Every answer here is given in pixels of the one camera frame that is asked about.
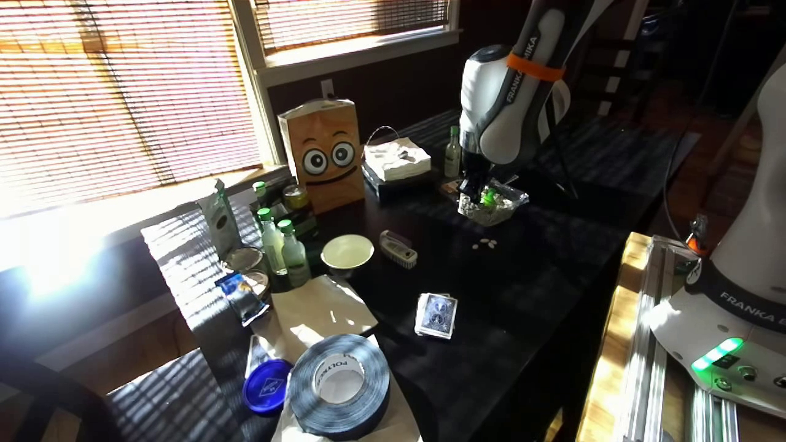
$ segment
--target window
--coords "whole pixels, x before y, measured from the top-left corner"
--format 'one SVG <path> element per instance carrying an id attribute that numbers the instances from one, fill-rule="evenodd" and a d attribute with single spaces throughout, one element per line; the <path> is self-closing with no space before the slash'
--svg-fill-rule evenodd
<path id="1" fill-rule="evenodd" d="M 253 0 L 268 86 L 456 42 L 458 0 Z"/>
<path id="2" fill-rule="evenodd" d="M 226 3 L 0 5 L 0 215 L 259 164 Z"/>
<path id="3" fill-rule="evenodd" d="M 255 0 L 264 54 L 446 27 L 446 0 Z"/>
<path id="4" fill-rule="evenodd" d="M 0 218 L 275 164 L 275 57 L 446 31 L 449 3 L 4 0 Z"/>

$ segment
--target playing card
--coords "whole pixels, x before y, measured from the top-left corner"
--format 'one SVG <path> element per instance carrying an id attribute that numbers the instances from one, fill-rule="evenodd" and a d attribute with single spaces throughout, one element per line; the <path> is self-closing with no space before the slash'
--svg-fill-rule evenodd
<path id="1" fill-rule="evenodd" d="M 422 291 L 418 300 L 415 333 L 452 339 L 458 300 L 446 291 Z"/>

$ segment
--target plate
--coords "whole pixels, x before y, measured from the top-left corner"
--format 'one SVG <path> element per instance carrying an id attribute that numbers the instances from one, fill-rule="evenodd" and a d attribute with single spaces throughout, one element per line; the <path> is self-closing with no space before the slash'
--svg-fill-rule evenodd
<path id="1" fill-rule="evenodd" d="M 374 242 L 365 236 L 347 232 L 331 237 L 322 247 L 322 262 L 334 270 L 354 270 L 368 262 L 374 256 Z"/>

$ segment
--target box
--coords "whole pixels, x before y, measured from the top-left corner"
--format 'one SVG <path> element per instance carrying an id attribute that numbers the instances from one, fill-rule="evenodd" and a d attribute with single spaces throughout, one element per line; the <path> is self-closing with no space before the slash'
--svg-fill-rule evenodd
<path id="1" fill-rule="evenodd" d="M 364 144 L 354 101 L 310 101 L 278 114 L 291 176 L 315 214 L 364 198 Z"/>

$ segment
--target white device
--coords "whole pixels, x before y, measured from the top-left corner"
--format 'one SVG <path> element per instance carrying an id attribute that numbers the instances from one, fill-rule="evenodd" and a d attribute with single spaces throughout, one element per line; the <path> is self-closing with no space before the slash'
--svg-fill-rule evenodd
<path id="1" fill-rule="evenodd" d="M 365 144 L 364 150 L 365 166 L 370 166 L 381 182 L 409 180 L 431 168 L 431 157 L 409 138 L 397 138 L 383 144 Z"/>
<path id="2" fill-rule="evenodd" d="M 377 246 L 383 256 L 388 256 L 399 267 L 412 270 L 418 264 L 418 249 L 402 236 L 383 230 L 377 236 Z"/>
<path id="3" fill-rule="evenodd" d="M 699 387 L 786 420 L 786 65 L 756 106 L 763 138 L 751 194 L 648 324 Z"/>

